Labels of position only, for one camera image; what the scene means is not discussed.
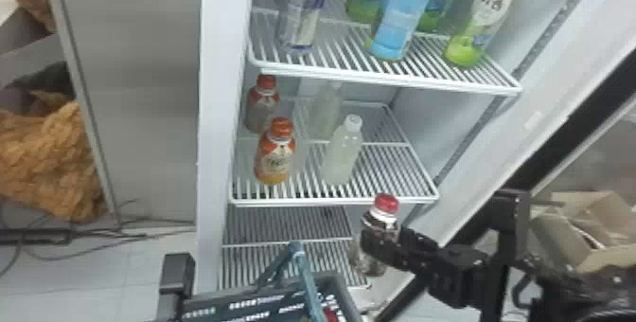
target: bottle cap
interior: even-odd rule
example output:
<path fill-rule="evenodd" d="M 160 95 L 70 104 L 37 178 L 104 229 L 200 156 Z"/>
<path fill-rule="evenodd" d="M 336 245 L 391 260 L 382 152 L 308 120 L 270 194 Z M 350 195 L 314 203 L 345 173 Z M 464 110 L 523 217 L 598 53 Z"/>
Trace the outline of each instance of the bottle cap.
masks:
<path fill-rule="evenodd" d="M 338 81 L 338 80 L 331 80 L 331 81 L 329 82 L 329 85 L 330 85 L 331 87 L 333 87 L 334 89 L 336 89 L 336 90 L 337 90 L 337 89 L 339 89 L 340 87 L 342 87 L 343 83 L 342 83 L 342 82 L 340 82 L 340 81 Z"/>
<path fill-rule="evenodd" d="M 293 124 L 289 119 L 278 116 L 272 120 L 270 134 L 273 136 L 288 138 L 292 136 L 292 132 Z"/>
<path fill-rule="evenodd" d="M 362 118 L 356 115 L 348 115 L 344 119 L 344 127 L 350 132 L 359 132 L 362 128 Z"/>
<path fill-rule="evenodd" d="M 391 214 L 398 212 L 399 208 L 398 199 L 386 193 L 379 193 L 378 196 L 376 196 L 374 205 L 380 211 Z"/>
<path fill-rule="evenodd" d="M 258 75 L 256 86 L 264 90 L 273 90 L 276 88 L 276 77 L 273 75 Z"/>

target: blue bottle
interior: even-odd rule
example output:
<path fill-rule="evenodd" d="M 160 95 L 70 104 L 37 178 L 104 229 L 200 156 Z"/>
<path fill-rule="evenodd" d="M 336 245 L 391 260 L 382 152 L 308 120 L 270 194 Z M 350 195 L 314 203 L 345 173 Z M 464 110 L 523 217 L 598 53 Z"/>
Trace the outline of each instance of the blue bottle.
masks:
<path fill-rule="evenodd" d="M 383 60 L 401 60 L 429 0 L 382 0 L 365 47 Z"/>

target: metal frame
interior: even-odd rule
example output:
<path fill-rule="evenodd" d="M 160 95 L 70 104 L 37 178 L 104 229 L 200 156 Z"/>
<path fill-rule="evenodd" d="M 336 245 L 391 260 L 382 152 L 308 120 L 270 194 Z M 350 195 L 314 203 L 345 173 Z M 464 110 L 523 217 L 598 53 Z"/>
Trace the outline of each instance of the metal frame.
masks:
<path fill-rule="evenodd" d="M 252 0 L 232 0 L 232 7 L 202 0 L 197 259 L 203 268 L 197 269 L 198 292 L 219 286 L 219 272 L 211 267 L 221 266 L 251 6 Z"/>
<path fill-rule="evenodd" d="M 51 8 L 53 9 L 53 13 L 55 14 L 55 22 L 57 24 L 60 42 L 62 43 L 62 50 L 68 64 L 68 70 L 70 72 L 71 79 L 73 80 L 73 88 L 75 89 L 76 93 L 76 101 L 79 103 L 81 116 L 84 119 L 84 129 L 88 137 L 88 141 L 91 144 L 91 150 L 93 151 L 93 159 L 95 160 L 97 175 L 102 186 L 104 201 L 106 201 L 106 206 L 108 207 L 108 210 L 111 214 L 114 225 L 120 227 L 121 220 L 117 209 L 118 200 L 113 190 L 113 184 L 111 182 L 111 176 L 108 172 L 108 166 L 104 161 L 104 153 L 101 149 L 101 143 L 99 141 L 99 135 L 97 131 L 97 122 L 93 115 L 91 100 L 89 99 L 86 90 L 86 81 L 81 66 L 81 60 L 78 55 L 68 10 L 66 8 L 64 0 L 49 0 L 49 2 L 51 4 Z"/>

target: floor tile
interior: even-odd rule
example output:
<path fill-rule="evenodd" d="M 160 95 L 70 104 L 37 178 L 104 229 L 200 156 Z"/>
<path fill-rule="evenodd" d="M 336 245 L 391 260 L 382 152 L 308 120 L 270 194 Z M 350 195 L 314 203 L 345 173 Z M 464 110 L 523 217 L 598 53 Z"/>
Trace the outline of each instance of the floor tile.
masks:
<path fill-rule="evenodd" d="M 62 261 L 17 263 L 0 281 L 0 295 L 35 294 L 124 285 L 128 254 L 96 252 Z"/>
<path fill-rule="evenodd" d="M 127 286 L 121 290 L 117 322 L 150 321 L 156 316 L 158 285 Z"/>
<path fill-rule="evenodd" d="M 115 322 L 120 293 L 104 289 L 2 296 L 0 320 Z"/>

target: wire shelf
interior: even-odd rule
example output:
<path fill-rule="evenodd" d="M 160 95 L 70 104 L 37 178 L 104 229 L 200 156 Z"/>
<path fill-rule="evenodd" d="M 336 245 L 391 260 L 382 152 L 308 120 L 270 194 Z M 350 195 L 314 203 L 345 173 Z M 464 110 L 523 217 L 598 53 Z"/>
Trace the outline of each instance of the wire shelf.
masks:
<path fill-rule="evenodd" d="M 349 265 L 346 257 L 349 244 L 351 239 L 304 242 L 303 249 L 308 254 L 311 272 L 335 270 L 344 277 L 347 286 L 368 286 L 366 278 Z M 256 281 L 284 248 L 284 244 L 223 247 L 221 249 L 222 264 L 219 270 L 220 290 L 247 286 Z M 284 271 L 284 277 L 295 277 L 297 274 L 293 264 Z"/>
<path fill-rule="evenodd" d="M 230 205 L 225 227 L 224 246 L 350 240 L 352 235 L 342 206 L 254 208 Z"/>
<path fill-rule="evenodd" d="M 291 119 L 296 141 L 328 143 L 328 140 L 310 137 L 310 108 L 311 99 L 309 98 L 282 98 L 274 116 Z M 383 143 L 408 145 L 406 136 L 393 119 L 391 109 L 384 103 L 346 100 L 337 123 L 343 123 L 347 115 L 358 115 L 362 118 L 364 145 L 381 145 Z M 243 114 L 241 114 L 238 139 L 256 139 L 257 135 L 249 132 L 242 123 Z"/>
<path fill-rule="evenodd" d="M 311 52 L 292 56 L 276 45 L 276 17 L 275 10 L 252 10 L 248 58 L 265 74 L 510 97 L 521 92 L 519 83 L 488 56 L 471 68 L 447 63 L 441 54 L 449 38 L 443 35 L 416 33 L 404 60 L 386 62 L 364 50 L 368 25 L 321 18 Z"/>
<path fill-rule="evenodd" d="M 258 145 L 255 134 L 244 128 L 238 133 L 229 201 L 239 206 L 329 206 L 370 205 L 381 192 L 395 195 L 404 204 L 432 204 L 439 198 L 431 176 L 421 165 L 415 150 L 393 113 L 382 103 L 348 101 L 343 114 L 362 116 L 365 142 L 346 185 L 327 185 L 321 167 L 328 142 L 309 139 L 307 115 L 310 102 L 286 98 L 281 115 L 292 118 L 296 140 L 294 169 L 278 185 L 264 185 L 254 176 Z"/>

